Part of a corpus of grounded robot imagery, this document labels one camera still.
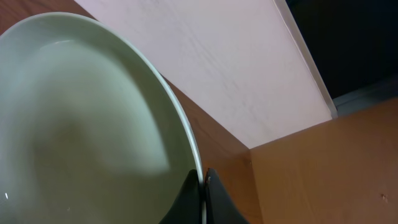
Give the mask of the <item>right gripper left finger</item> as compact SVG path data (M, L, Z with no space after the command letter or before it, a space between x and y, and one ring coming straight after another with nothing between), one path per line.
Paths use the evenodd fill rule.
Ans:
M189 171L170 210L159 224L200 224L201 188L195 169Z

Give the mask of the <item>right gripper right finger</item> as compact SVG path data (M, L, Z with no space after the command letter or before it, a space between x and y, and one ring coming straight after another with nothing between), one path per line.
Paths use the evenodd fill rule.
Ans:
M207 170L204 189L207 224L249 223L236 208L214 169Z

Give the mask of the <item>light green plate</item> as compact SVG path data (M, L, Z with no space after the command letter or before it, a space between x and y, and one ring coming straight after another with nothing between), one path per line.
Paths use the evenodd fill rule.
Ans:
M67 12L1 35L2 223L158 223L190 172L183 108L125 38Z

